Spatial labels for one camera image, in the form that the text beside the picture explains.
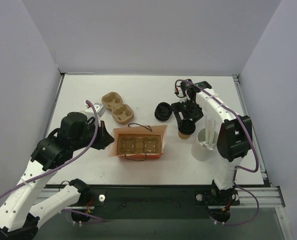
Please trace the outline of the black cup lid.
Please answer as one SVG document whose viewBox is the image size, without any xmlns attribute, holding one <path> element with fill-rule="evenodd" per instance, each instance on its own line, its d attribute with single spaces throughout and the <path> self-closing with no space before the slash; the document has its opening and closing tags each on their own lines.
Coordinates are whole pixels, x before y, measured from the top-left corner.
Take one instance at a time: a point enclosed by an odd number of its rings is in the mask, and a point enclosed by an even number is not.
<svg viewBox="0 0 297 240">
<path fill-rule="evenodd" d="M 190 119 L 183 119 L 178 124 L 178 131 L 183 135 L 192 135 L 196 130 L 195 123 Z"/>
</svg>

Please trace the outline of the brown pulp cup carrier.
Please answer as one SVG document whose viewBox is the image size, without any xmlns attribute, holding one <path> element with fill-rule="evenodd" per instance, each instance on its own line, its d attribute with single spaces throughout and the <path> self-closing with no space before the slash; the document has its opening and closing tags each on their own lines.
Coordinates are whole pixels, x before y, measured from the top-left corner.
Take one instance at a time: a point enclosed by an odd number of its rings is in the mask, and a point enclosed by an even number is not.
<svg viewBox="0 0 297 240">
<path fill-rule="evenodd" d="M 154 134 L 121 134 L 117 139 L 118 155 L 160 154 L 162 139 Z"/>
</svg>

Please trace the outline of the orange paper bag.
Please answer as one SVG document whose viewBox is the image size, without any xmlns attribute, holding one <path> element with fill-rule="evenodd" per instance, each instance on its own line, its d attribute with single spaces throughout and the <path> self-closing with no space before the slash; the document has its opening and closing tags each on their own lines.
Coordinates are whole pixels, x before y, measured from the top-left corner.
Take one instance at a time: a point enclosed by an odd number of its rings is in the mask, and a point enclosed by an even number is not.
<svg viewBox="0 0 297 240">
<path fill-rule="evenodd" d="M 167 125 L 136 125 L 115 128 L 114 142 L 108 147 L 109 157 L 134 161 L 160 158 L 166 145 Z"/>
</svg>

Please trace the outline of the single brown paper cup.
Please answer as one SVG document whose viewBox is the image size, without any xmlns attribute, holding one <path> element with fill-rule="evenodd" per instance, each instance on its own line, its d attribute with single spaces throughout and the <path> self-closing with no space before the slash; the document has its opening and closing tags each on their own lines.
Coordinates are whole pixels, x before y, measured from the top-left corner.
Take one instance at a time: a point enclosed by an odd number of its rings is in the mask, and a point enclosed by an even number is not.
<svg viewBox="0 0 297 240">
<path fill-rule="evenodd" d="M 190 138 L 191 135 L 190 134 L 183 134 L 181 132 L 178 132 L 178 136 L 179 136 L 180 139 L 187 140 L 187 139 Z"/>
</svg>

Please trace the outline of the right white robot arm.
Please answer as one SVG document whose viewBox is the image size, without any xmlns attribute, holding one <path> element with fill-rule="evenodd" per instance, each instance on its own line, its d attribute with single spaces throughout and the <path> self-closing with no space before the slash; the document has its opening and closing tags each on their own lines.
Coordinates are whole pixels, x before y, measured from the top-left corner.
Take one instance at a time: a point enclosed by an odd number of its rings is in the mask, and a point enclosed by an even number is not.
<svg viewBox="0 0 297 240">
<path fill-rule="evenodd" d="M 192 135 L 196 122 L 205 114 L 220 126 L 217 137 L 214 137 L 214 130 L 205 128 L 205 146 L 216 148 L 221 156 L 210 191 L 211 200 L 221 204 L 234 193 L 237 171 L 242 168 L 240 163 L 249 150 L 254 149 L 251 118 L 229 108 L 206 81 L 193 83 L 191 79 L 178 79 L 174 93 L 180 99 L 171 104 L 180 138 Z"/>
</svg>

